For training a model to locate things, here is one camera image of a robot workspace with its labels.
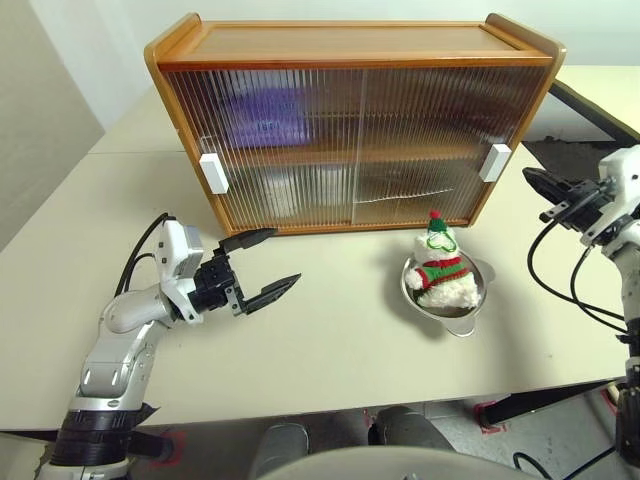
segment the white wall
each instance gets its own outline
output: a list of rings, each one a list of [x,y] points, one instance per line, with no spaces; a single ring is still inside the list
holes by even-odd
[[[482,20],[496,11],[562,41],[567,63],[640,65],[638,0],[31,0],[102,125],[151,85],[146,43],[182,15],[203,19]]]

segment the stuffed toy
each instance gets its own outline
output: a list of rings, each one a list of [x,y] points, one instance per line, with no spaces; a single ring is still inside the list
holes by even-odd
[[[427,232],[415,239],[413,255],[420,265],[405,275],[413,290],[423,290],[417,301],[424,308],[474,308],[480,293],[473,273],[460,255],[455,233],[432,210]]]

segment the green hat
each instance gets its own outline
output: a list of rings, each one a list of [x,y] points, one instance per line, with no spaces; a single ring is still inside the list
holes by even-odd
[[[440,212],[438,210],[431,210],[429,213],[431,217],[431,221],[429,222],[429,227],[427,227],[432,232],[446,232],[447,224],[444,223],[444,220],[440,218]]]

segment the wooden frame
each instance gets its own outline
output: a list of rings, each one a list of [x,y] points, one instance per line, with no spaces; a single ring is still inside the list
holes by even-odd
[[[492,38],[503,42],[509,48],[499,48],[497,44],[487,43],[488,49],[468,52],[447,50],[447,45],[435,50],[415,51],[397,49],[380,55],[377,52],[332,52],[330,55],[321,49],[292,49],[293,53],[284,52],[278,57],[269,54],[243,54],[243,52],[222,52],[215,55],[198,53],[196,47],[207,38],[213,29],[277,28],[287,32],[298,28],[322,27],[337,29],[367,28],[411,28],[428,27],[438,30],[439,27],[455,27],[459,29],[481,30]],[[520,143],[544,95],[553,82],[555,75],[565,56],[564,47],[516,22],[503,16],[490,14],[485,23],[478,22],[202,22],[197,14],[189,14],[169,28],[145,49],[145,61],[151,76],[158,88],[160,96],[169,112],[171,120],[180,136],[189,156],[198,180],[204,189],[218,221],[229,234],[237,233],[233,223],[217,195],[212,194],[198,163],[200,149],[189,122],[182,110],[179,99],[165,78],[164,72],[199,71],[211,69],[295,69],[295,68],[407,68],[407,67],[492,67],[492,66],[543,66],[545,67],[537,94],[531,99],[527,114],[519,123],[509,146],[514,150]],[[478,203],[468,219],[448,218],[452,225],[472,225],[478,218],[495,183],[482,188]],[[331,225],[331,226],[287,226],[282,234],[319,233],[333,231],[379,230],[391,228],[419,228],[424,222],[399,224],[367,224],[367,225]]]

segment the metal bowl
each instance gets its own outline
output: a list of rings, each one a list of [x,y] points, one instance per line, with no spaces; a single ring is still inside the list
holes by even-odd
[[[400,288],[409,305],[411,305],[422,316],[437,320],[442,323],[449,332],[457,337],[467,337],[471,335],[476,326],[476,316],[480,312],[484,301],[487,298],[487,285],[495,278],[493,268],[488,263],[480,260],[472,260],[464,252],[460,252],[460,256],[466,262],[469,270],[473,273],[478,291],[480,293],[480,303],[475,308],[424,308],[418,304],[418,297],[423,293],[422,290],[413,290],[404,281],[405,274],[419,264],[413,258],[409,257],[402,269],[400,277]]]

